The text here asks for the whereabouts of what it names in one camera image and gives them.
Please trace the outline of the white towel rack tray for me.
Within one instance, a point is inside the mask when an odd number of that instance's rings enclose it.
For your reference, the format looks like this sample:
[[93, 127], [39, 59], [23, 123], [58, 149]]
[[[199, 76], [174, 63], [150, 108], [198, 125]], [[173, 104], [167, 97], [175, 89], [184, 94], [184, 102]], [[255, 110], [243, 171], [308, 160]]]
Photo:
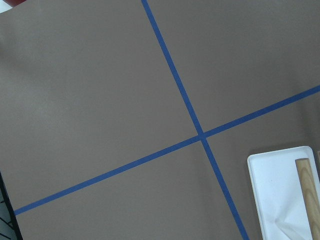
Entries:
[[309, 159], [315, 189], [319, 191], [316, 161], [309, 146], [257, 153], [247, 158], [264, 240], [312, 239], [296, 167], [298, 159]]

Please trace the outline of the red object at corner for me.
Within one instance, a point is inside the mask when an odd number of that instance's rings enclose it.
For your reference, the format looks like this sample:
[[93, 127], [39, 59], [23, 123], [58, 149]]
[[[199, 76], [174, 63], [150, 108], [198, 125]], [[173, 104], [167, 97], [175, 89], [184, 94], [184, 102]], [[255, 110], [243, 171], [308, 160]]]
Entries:
[[6, 4], [11, 6], [12, 8], [20, 5], [21, 3], [25, 2], [26, 0], [3, 0]]

